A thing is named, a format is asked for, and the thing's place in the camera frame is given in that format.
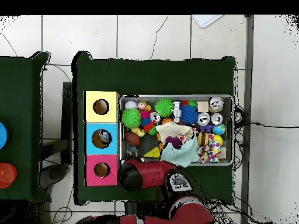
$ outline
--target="yellow block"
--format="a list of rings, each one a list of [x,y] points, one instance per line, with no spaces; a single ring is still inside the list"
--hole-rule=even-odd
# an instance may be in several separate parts
[[[86,122],[88,123],[116,123],[117,122],[117,99],[116,92],[86,91]],[[97,100],[108,102],[109,110],[104,115],[96,114],[93,105]]]
[[[160,150],[158,147],[152,149],[148,153],[144,155],[144,157],[152,157],[152,158],[159,158],[160,157]]]

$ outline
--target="green spiky ball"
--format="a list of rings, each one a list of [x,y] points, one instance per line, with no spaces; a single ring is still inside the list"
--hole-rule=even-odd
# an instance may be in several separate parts
[[[197,107],[197,103],[194,100],[188,100],[188,105],[190,107]]]
[[[162,117],[166,118],[171,115],[171,110],[173,109],[172,100],[169,98],[164,98],[158,100],[155,104],[155,111]]]
[[[121,121],[125,127],[133,129],[141,124],[141,115],[137,109],[128,108],[123,111]]]
[[[153,136],[153,135],[156,135],[158,133],[158,131],[156,130],[156,126],[152,127],[148,133]]]

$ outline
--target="blue lid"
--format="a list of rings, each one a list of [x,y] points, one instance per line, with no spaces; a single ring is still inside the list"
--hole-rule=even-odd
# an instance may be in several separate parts
[[[8,138],[8,132],[3,125],[3,123],[0,122],[0,149],[3,148]]]

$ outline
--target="round hole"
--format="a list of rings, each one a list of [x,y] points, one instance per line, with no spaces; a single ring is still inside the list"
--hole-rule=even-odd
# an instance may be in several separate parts
[[[91,141],[97,148],[104,149],[109,146],[112,141],[112,137],[105,129],[98,129],[92,134]]]
[[[106,163],[100,162],[95,166],[94,172],[98,177],[104,178],[110,173],[110,168]]]
[[[93,110],[98,115],[105,115],[109,111],[109,104],[107,100],[97,100],[93,104]]]

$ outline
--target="dark green tabletop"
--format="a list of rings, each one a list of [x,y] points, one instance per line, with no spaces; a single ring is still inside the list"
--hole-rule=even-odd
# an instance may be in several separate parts
[[[49,201],[40,189],[41,71],[49,53],[37,52],[31,58],[0,57],[0,122],[9,138],[0,149],[0,162],[13,164],[18,176],[0,199]]]
[[[92,59],[79,52],[72,62],[74,109],[75,199],[79,202],[110,200],[154,200],[156,188],[136,192],[119,186],[84,186],[83,91],[116,91],[120,95],[233,95],[235,60],[191,59],[185,61],[132,61]],[[188,167],[182,172],[194,185],[194,193],[232,204],[232,165]]]

